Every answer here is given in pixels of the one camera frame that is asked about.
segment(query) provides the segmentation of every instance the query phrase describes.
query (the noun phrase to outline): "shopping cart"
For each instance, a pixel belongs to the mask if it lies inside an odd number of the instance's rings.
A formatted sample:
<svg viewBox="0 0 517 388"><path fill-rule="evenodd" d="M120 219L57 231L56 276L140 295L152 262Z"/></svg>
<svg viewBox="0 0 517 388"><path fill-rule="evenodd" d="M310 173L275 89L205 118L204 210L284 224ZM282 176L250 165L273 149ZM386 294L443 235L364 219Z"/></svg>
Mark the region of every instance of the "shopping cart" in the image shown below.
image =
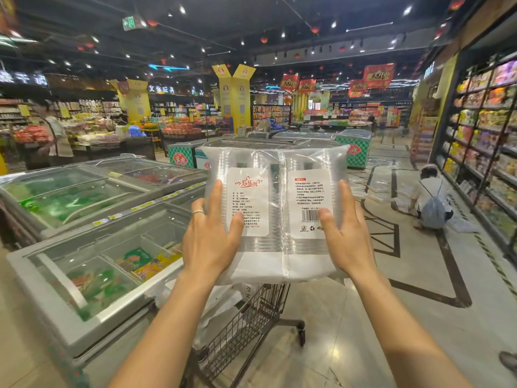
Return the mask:
<svg viewBox="0 0 517 388"><path fill-rule="evenodd" d="M239 313L207 346L192 349L187 363L184 386L193 386L194 375L205 385L215 388L212 381L258 337L229 388L239 385L256 352L275 326L293 326L298 330L300 346L305 344L305 322L281 319L290 285L262 285L246 302L237 305Z"/></svg>

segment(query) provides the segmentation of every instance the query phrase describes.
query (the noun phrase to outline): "person's right hand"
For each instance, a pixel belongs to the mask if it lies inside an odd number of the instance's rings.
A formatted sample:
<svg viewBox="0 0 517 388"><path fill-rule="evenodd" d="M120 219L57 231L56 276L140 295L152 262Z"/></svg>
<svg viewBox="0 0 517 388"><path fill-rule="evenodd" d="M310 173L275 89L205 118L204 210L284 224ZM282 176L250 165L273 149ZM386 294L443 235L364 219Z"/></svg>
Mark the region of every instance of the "person's right hand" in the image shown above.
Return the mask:
<svg viewBox="0 0 517 388"><path fill-rule="evenodd" d="M352 280L362 275L375 274L377 266L365 215L360 204L356 203L350 186L341 180L339 188L343 207L341 228L338 229L327 208L320 209L320 222L330 257Z"/></svg>

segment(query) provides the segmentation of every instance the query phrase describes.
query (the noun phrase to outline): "ceiling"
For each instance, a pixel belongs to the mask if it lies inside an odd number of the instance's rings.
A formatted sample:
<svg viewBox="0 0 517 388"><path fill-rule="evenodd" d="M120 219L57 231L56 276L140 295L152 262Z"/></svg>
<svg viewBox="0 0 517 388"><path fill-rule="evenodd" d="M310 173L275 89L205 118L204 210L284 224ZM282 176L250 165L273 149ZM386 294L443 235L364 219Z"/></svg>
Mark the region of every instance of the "ceiling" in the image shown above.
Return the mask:
<svg viewBox="0 0 517 388"><path fill-rule="evenodd" d="M412 78L430 44L435 51L446 44L448 32L480 0L466 0L454 13L448 11L451 1L15 0L17 32L38 43L0 46L0 59L7 69L18 71L117 79L169 76L180 84L216 82L212 64L231 65L232 71L244 61L258 64L252 84L281 78L289 69L303 77L333 78L346 72L350 79L359 78L364 66L385 63L397 63L396 75ZM124 31L127 16L145 27ZM442 35L434 40L443 24ZM389 49L393 39L397 43ZM312 56L313 47L314 58L307 57L305 49ZM288 57L278 57L277 63L274 57L284 52ZM148 66L163 62L189 69L167 72Z"/></svg>

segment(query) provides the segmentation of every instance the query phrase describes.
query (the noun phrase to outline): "store aisle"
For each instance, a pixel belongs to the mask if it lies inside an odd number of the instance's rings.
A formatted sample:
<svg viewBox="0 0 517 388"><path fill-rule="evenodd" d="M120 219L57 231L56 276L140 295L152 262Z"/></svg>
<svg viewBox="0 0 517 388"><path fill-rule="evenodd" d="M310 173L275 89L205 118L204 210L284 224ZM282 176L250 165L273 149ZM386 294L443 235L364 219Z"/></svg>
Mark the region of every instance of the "store aisle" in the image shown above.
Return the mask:
<svg viewBox="0 0 517 388"><path fill-rule="evenodd" d="M365 190L388 182L389 197L417 182L409 161L408 138L376 137L367 169L349 177ZM455 215L466 206L453 191ZM501 257L488 235L426 233L411 226L412 217L388 201L364 202L376 258L398 296L477 387L511 388L517 379L500 365L501 350L517 351L514 334L517 274ZM32 322L30 305L0 254L0 388L66 386ZM505 283L502 274L507 277ZM307 343L296 333L274 328L240 386L249 388L394 387L394 381L357 291L349 279L295 283L284 311L286 318L306 321ZM247 348L217 378L229 386Z"/></svg>

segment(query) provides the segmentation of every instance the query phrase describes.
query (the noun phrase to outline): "green exit sign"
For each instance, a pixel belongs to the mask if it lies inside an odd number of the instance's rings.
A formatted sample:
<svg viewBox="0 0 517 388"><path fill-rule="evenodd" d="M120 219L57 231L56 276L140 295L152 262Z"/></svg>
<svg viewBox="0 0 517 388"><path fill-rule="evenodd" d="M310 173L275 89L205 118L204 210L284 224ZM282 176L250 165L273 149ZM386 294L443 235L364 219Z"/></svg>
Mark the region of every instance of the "green exit sign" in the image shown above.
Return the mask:
<svg viewBox="0 0 517 388"><path fill-rule="evenodd" d="M137 26L134 23L134 17L128 16L127 18L122 19L122 27L124 27L124 31L135 29Z"/></svg>

